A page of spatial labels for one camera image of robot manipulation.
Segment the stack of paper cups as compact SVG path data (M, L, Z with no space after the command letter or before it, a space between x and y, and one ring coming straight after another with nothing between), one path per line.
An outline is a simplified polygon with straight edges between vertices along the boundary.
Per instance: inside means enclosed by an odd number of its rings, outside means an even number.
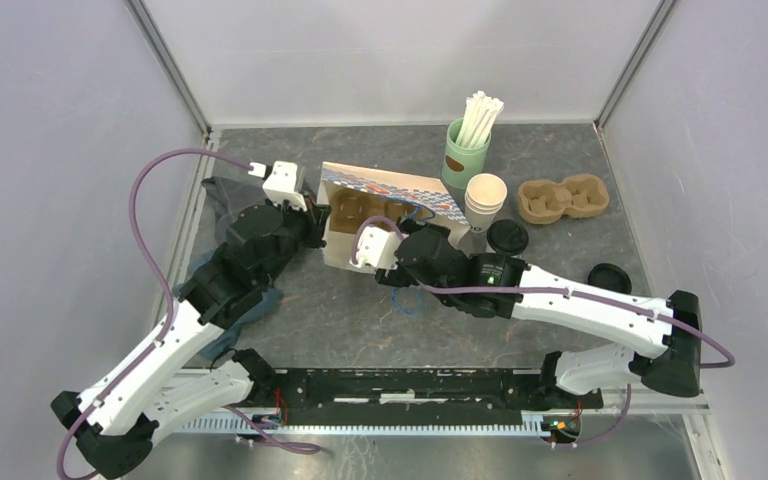
M504 180L480 173L470 179L465 190L464 215L474 233L484 232L493 223L508 195Z

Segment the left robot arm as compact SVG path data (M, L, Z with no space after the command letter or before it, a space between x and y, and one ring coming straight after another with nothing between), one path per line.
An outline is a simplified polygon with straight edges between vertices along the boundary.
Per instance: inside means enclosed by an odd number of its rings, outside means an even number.
M116 367L82 392L51 403L95 475L117 479L134 470L179 427L226 405L266 405L273 379L237 360L176 388L169 381L200 350L255 309L290 260L324 245L331 209L300 210L266 202L242 211L226 241L196 270L173 310Z

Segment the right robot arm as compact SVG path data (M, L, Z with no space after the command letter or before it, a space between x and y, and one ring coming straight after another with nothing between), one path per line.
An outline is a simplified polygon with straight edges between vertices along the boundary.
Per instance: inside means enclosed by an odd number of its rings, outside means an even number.
M375 268L381 284L417 285L441 304L477 318L540 321L606 340L602 347L546 356L537 392L551 408L602 387L633 382L674 397L693 398L700 392L700 307L693 293L677 290L667 298L623 294L511 256L468 256L434 226L412 234L367 227L353 263Z

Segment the black plastic cup lid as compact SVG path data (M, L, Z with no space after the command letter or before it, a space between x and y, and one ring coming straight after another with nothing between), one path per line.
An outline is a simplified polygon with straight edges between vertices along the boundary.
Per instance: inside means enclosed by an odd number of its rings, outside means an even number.
M486 230L486 241L488 252L518 257L527 249L530 237L517 221L501 219L494 221Z

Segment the brown paper bag blue handles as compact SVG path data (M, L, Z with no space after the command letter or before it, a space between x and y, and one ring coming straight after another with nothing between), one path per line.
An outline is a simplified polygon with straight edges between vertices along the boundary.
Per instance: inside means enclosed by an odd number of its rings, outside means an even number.
M443 182L427 176L324 162L317 202L332 209L324 234L324 264L357 273L375 272L370 266L352 264L350 258L354 235L371 216L385 216L393 222L406 217L445 227L454 247L470 230Z

